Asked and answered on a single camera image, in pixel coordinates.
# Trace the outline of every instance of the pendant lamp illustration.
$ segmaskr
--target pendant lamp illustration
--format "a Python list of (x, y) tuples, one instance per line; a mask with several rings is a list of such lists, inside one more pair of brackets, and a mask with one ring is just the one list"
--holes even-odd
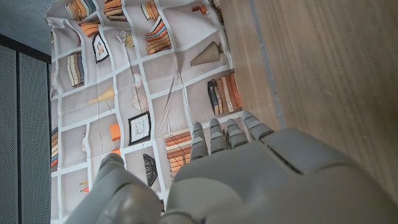
[(157, 178), (155, 159), (151, 156), (148, 156), (148, 154), (144, 154), (143, 157), (148, 187), (151, 187)]
[(200, 65), (203, 63), (218, 62), (220, 60), (220, 54), (224, 53), (222, 44), (216, 44), (212, 42), (205, 50), (203, 50), (198, 56), (191, 61), (191, 66)]
[(113, 87), (109, 88), (108, 90), (106, 90), (103, 94), (101, 94), (99, 97), (90, 100), (87, 104), (93, 104), (93, 103), (97, 103), (100, 101), (104, 101), (104, 100), (113, 100), (114, 99), (114, 91), (113, 91)]

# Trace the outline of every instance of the stack of books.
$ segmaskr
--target stack of books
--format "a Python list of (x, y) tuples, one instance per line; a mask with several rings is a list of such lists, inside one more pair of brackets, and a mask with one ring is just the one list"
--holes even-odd
[(127, 18), (123, 13), (122, 3), (120, 0), (104, 0), (104, 3), (104, 13), (110, 21), (127, 22)]
[(145, 34), (148, 55), (154, 54), (171, 45), (166, 26), (159, 16), (153, 28)]
[(207, 91), (214, 115), (233, 112), (242, 107), (234, 73), (209, 81)]
[(74, 0), (65, 5), (69, 19), (80, 21), (96, 11), (92, 0)]
[(91, 37), (94, 34), (97, 34), (100, 32), (98, 29), (98, 24), (100, 22), (84, 22), (82, 24), (79, 24), (83, 32), (87, 35), (87, 37)]
[(171, 176), (173, 180), (181, 166), (189, 163), (192, 137), (187, 128), (166, 134), (163, 138), (166, 142), (166, 153), (170, 162)]
[(156, 21), (158, 19), (159, 12), (157, 11), (154, 0), (141, 4), (141, 9), (147, 20), (152, 19), (153, 21)]
[(74, 53), (68, 57), (68, 74), (73, 87), (84, 84), (85, 74), (81, 54)]
[(51, 132), (51, 168), (58, 164), (58, 127)]

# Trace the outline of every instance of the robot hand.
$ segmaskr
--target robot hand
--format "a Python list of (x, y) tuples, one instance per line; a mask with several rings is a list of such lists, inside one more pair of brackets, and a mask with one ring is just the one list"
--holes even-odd
[(90, 193), (67, 223), (398, 223), (394, 202), (349, 157), (294, 129), (274, 132), (251, 113), (210, 121), (210, 155), (200, 123), (190, 162), (170, 187), (166, 213), (156, 194), (124, 169), (101, 163)]

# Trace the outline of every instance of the shelf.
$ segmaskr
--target shelf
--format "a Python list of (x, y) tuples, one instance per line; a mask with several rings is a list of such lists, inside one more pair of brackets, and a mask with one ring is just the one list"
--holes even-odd
[(91, 157), (99, 156), (114, 149), (120, 148), (120, 140), (112, 141), (109, 125), (118, 121), (115, 114), (111, 114), (90, 123), (88, 131), (88, 144)]
[[(93, 50), (93, 36), (87, 37), (77, 21), (70, 21), (70, 25), (80, 34), (81, 42), (83, 46), (82, 57), (83, 67), (85, 69), (85, 83), (95, 82), (95, 80), (104, 77), (112, 73), (111, 57), (96, 63), (95, 53)], [(107, 43), (106, 48), (110, 54), (109, 45)]]
[(137, 93), (142, 93), (139, 94), (139, 99), (143, 99), (147, 96), (143, 85), (139, 88), (134, 86), (133, 73), (140, 74), (138, 65), (132, 66), (131, 69), (126, 69), (125, 71), (116, 75), (119, 111), (123, 122), (123, 130), (121, 130), (122, 134), (124, 135), (123, 147), (129, 145), (129, 119), (146, 112), (148, 109), (147, 107), (137, 110), (132, 106), (132, 99), (134, 95)]
[(87, 168), (61, 175), (62, 216), (69, 216), (88, 192), (80, 192), (87, 185), (79, 185), (88, 180)]
[(58, 100), (51, 101), (51, 130), (58, 127)]
[(191, 60), (202, 52), (212, 41), (219, 44), (221, 39), (220, 31), (217, 31), (183, 52), (174, 52), (143, 62), (142, 64), (150, 93), (154, 94), (158, 91), (170, 88), (168, 84), (164, 85), (164, 83), (171, 84), (171, 76), (176, 75), (177, 71), (181, 71), (183, 81), (186, 83), (206, 72), (210, 72), (223, 65), (229, 65), (226, 54), (221, 54), (221, 58), (218, 62), (196, 66), (191, 66), (190, 64)]
[(85, 125), (61, 132), (61, 165), (63, 168), (86, 162), (87, 154), (81, 150), (81, 142), (84, 133), (86, 133)]
[(74, 90), (74, 89), (79, 88), (84, 85), (84, 84), (80, 84), (80, 85), (77, 85), (76, 87), (73, 87), (72, 83), (70, 81), (70, 77), (69, 77), (69, 73), (68, 73), (68, 57), (74, 53), (81, 54), (81, 51), (70, 52), (70, 54), (58, 59), (57, 83), (58, 83), (60, 89), (64, 93), (68, 92), (70, 90)]
[(88, 118), (98, 116), (101, 113), (114, 109), (114, 100), (100, 101), (88, 105), (93, 100), (113, 87), (113, 78), (106, 79), (98, 84), (89, 86), (84, 91), (64, 96), (62, 98), (62, 126), (68, 126)]
[(102, 17), (103, 25), (104, 26), (111, 26), (111, 27), (117, 27), (117, 28), (123, 28), (123, 29), (130, 29), (130, 24), (128, 22), (122, 22), (122, 21), (110, 21), (104, 13), (104, 7), (105, 7), (105, 3), (103, 0), (98, 0), (97, 1), (99, 10), (97, 10), (100, 14), (100, 16)]
[(150, 31), (153, 26), (155, 25), (155, 21), (152, 19), (147, 19), (145, 18), (144, 13), (142, 12), (141, 9), (141, 4), (148, 2), (149, 0), (146, 1), (129, 1), (126, 2), (126, 11), (129, 14), (132, 24), (134, 25), (134, 31), (136, 33), (136, 40), (134, 40), (134, 44), (137, 44), (139, 47), (139, 52), (141, 57), (145, 57), (148, 55), (148, 52), (146, 50), (146, 40), (145, 40), (145, 34)]
[(77, 45), (77, 33), (75, 30), (72, 29), (65, 21), (63, 21), (63, 25), (65, 26), (63, 29), (53, 29), (54, 44), (58, 53), (57, 56), (79, 47)]
[(50, 82), (51, 82), (51, 87), (50, 87), (50, 99), (52, 99), (54, 96), (58, 95), (58, 91), (54, 87), (54, 81), (55, 81), (55, 76), (57, 75), (57, 68), (55, 66), (56, 62), (51, 63), (51, 74), (50, 74)]
[(103, 38), (105, 38), (106, 43), (109, 46), (108, 51), (110, 51), (110, 53), (112, 54), (116, 70), (121, 68), (123, 65), (129, 63), (130, 60), (127, 54), (127, 48), (124, 46), (124, 44), (123, 45), (119, 44), (115, 38), (115, 35), (119, 30), (120, 29), (106, 29), (103, 31), (104, 34)]
[(55, 58), (55, 39), (54, 39), (54, 44), (51, 44), (51, 58)]
[[(135, 175), (139, 180), (141, 180), (144, 184), (147, 185), (147, 177), (144, 165), (143, 155), (147, 154), (155, 159), (154, 150), (152, 147), (147, 147), (145, 149), (141, 149), (138, 151), (130, 152), (125, 155), (126, 158), (126, 167), (127, 171)], [(154, 184), (151, 189), (157, 194), (161, 194), (159, 178), (156, 178)]]
[(192, 6), (203, 5), (203, 1), (193, 1), (178, 7), (163, 9), (164, 16), (173, 32), (176, 47), (182, 47), (192, 40), (197, 39), (207, 30), (216, 29), (207, 15), (202, 15), (200, 11), (192, 12)]
[(51, 220), (59, 219), (58, 213), (58, 177), (51, 178)]
[(234, 110), (234, 112), (224, 111), (224, 113), (219, 115), (214, 115), (213, 113), (213, 108), (211, 107), (209, 94), (207, 91), (207, 82), (211, 81), (212, 79), (216, 80), (229, 74), (231, 74), (229, 70), (220, 72), (187, 86), (188, 105), (192, 120), (194, 122), (203, 123), (211, 120), (212, 118), (219, 118), (241, 110), (241, 108), (238, 108)]
[[(170, 123), (171, 131), (179, 131), (188, 128), (188, 122), (185, 117), (185, 110), (183, 105), (182, 90), (173, 92), (170, 96), (170, 100), (172, 100), (172, 102), (170, 105), (169, 113), (167, 115), (167, 120), (173, 121), (173, 123)], [(152, 100), (152, 105), (154, 107), (154, 119), (155, 119), (155, 127), (152, 128), (155, 128), (154, 133), (155, 133), (157, 150), (159, 152), (160, 168), (162, 170), (164, 184), (167, 189), (170, 188), (172, 184), (172, 179), (170, 176), (171, 175), (170, 162), (167, 159), (166, 143), (164, 142), (163, 138), (163, 135), (168, 133), (167, 120), (164, 123), (162, 129), (160, 130), (160, 133), (158, 134), (160, 125), (163, 120), (162, 113), (164, 111), (166, 101), (167, 101), (167, 95)]]

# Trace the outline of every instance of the orange book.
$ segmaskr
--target orange book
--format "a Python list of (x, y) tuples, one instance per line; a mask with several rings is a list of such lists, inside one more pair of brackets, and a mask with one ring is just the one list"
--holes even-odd
[(157, 11), (156, 5), (154, 1), (149, 2), (150, 9), (152, 10), (152, 13), (154, 14), (154, 20), (156, 21), (157, 18), (159, 17), (159, 12)]
[(236, 108), (238, 108), (238, 104), (236, 104), (234, 92), (232, 90), (231, 76), (226, 75), (225, 80), (226, 80), (226, 86), (228, 88), (229, 98), (231, 99), (232, 107), (235, 110)]
[(112, 152), (113, 152), (113, 153), (116, 153), (117, 155), (119, 155), (119, 156), (120, 156), (120, 149), (115, 149), (115, 150), (112, 150)]
[(149, 51), (151, 51), (152, 49), (156, 48), (157, 46), (160, 46), (160, 45), (162, 45), (162, 44), (166, 44), (167, 42), (170, 42), (170, 39), (169, 39), (168, 37), (165, 38), (165, 39), (162, 40), (162, 41), (155, 42), (155, 43), (153, 43), (153, 44), (148, 45), (148, 46), (146, 47), (146, 49), (147, 49), (147, 51), (149, 52)]
[(104, 9), (104, 12), (109, 12), (109, 11), (113, 11), (113, 10), (121, 9), (121, 8), (122, 8), (121, 6), (116, 6), (116, 7), (112, 7), (112, 8), (109, 8), (109, 9)]
[(190, 136), (190, 135), (191, 135), (191, 133), (190, 133), (190, 132), (186, 132), (186, 133), (178, 134), (178, 135), (176, 135), (176, 136), (173, 136), (173, 137), (171, 137), (171, 138), (167, 138), (167, 139), (165, 139), (165, 142), (174, 141), (174, 140), (176, 140), (176, 139), (184, 138), (184, 137), (187, 137), (187, 136)]
[(164, 43), (164, 44), (160, 44), (160, 45), (154, 47), (153, 49), (151, 49), (150, 51), (148, 51), (148, 55), (154, 54), (154, 53), (156, 53), (156, 52), (158, 52), (158, 51), (162, 50), (163, 48), (166, 48), (166, 47), (168, 47), (170, 45), (172, 45), (172, 43), (170, 41), (168, 41), (167, 43)]
[(85, 25), (90, 25), (90, 24), (99, 24), (100, 21), (96, 21), (96, 22), (82, 22), (81, 24), (79, 24), (79, 26), (85, 26)]
[(169, 159), (169, 162), (170, 163), (172, 163), (172, 162), (180, 162), (180, 161), (183, 161), (183, 160), (188, 160), (188, 162), (189, 162), (189, 157), (190, 157), (189, 154), (184, 155), (184, 156), (178, 156), (178, 157)]
[(81, 3), (80, 0), (76, 0), (76, 4), (77, 4), (77, 6), (80, 9), (82, 18), (85, 18), (86, 17), (86, 9), (85, 9), (85, 7), (83, 6), (83, 4)]
[(98, 28), (91, 28), (89, 30), (87, 30), (85, 32), (85, 34), (87, 35), (87, 37), (91, 37), (92, 35), (98, 33), (100, 30), (98, 30)]
[(105, 3), (104, 8), (107, 9), (107, 8), (109, 8), (110, 6), (112, 6), (112, 5), (114, 5), (114, 4), (118, 4), (118, 3), (120, 3), (120, 5), (121, 5), (120, 0), (112, 0), (112, 1), (110, 1), (110, 2)]
[(187, 156), (190, 155), (191, 153), (191, 148), (187, 149), (187, 150), (177, 150), (174, 149), (174, 151), (167, 151), (167, 159), (173, 159), (173, 158), (178, 158), (180, 156)]
[(115, 10), (112, 10), (112, 11), (109, 11), (109, 12), (105, 12), (105, 16), (113, 16), (113, 15), (115, 15), (115, 14), (119, 14), (119, 13), (122, 13), (123, 12), (123, 10), (120, 8), (120, 9), (115, 9)]
[(109, 129), (111, 130), (112, 141), (116, 141), (120, 139), (120, 128), (119, 124), (111, 124), (109, 125)]
[(175, 154), (180, 153), (180, 152), (184, 152), (184, 154), (189, 154), (189, 153), (191, 153), (191, 147), (192, 146), (189, 145), (189, 146), (183, 146), (183, 147), (180, 147), (180, 148), (172, 149), (172, 150), (167, 151), (167, 155), (168, 156), (173, 155), (174, 157), (178, 157)]
[(184, 137), (184, 138), (180, 138), (180, 139), (176, 139), (174, 141), (167, 142), (166, 145), (167, 146), (173, 146), (175, 144), (180, 144), (181, 142), (189, 141), (191, 139), (192, 139), (191, 136), (187, 136), (187, 137)]
[(87, 30), (92, 29), (92, 28), (98, 28), (98, 24), (87, 24), (87, 25), (83, 25), (81, 27), (83, 32), (86, 32)]
[(147, 41), (147, 42), (150, 42), (150, 41), (153, 41), (153, 40), (160, 39), (160, 38), (162, 38), (164, 35), (166, 35), (166, 33), (167, 33), (167, 29), (163, 30), (163, 32), (162, 32), (161, 34), (159, 34), (157, 37), (148, 38), (148, 39), (146, 39), (146, 41)]
[(163, 26), (164, 26), (164, 22), (162, 21), (162, 22), (156, 27), (156, 29), (155, 29), (153, 32), (151, 32), (151, 33), (149, 33), (149, 34), (145, 34), (145, 36), (150, 36), (150, 35), (156, 34), (157, 32), (159, 32), (159, 31), (163, 28)]
[(76, 3), (76, 1), (73, 1), (72, 5), (75, 6), (75, 9), (76, 9), (77, 14), (78, 14), (78, 18), (79, 18), (79, 20), (81, 20), (81, 11), (80, 11), (80, 8), (79, 8), (78, 4)]
[(78, 20), (78, 14), (77, 14), (77, 11), (75, 9), (75, 6), (72, 4), (72, 2), (68, 3), (68, 6), (69, 6), (69, 8), (70, 8), (70, 10), (72, 12), (73, 19), (77, 21)]
[(241, 101), (241, 96), (239, 95), (238, 86), (236, 86), (235, 73), (232, 73), (230, 77), (232, 84), (232, 92), (234, 93), (236, 104), (238, 108), (240, 108), (242, 107), (242, 101)]
[(111, 8), (114, 8), (114, 7), (122, 7), (122, 3), (121, 2), (114, 2), (113, 4), (110, 4), (110, 5), (108, 5), (108, 7), (104, 7), (104, 10), (105, 9), (111, 9)]
[(58, 159), (55, 159), (55, 160), (52, 161), (52, 163), (51, 163), (51, 168), (52, 168), (53, 166), (57, 165), (57, 164), (58, 164)]

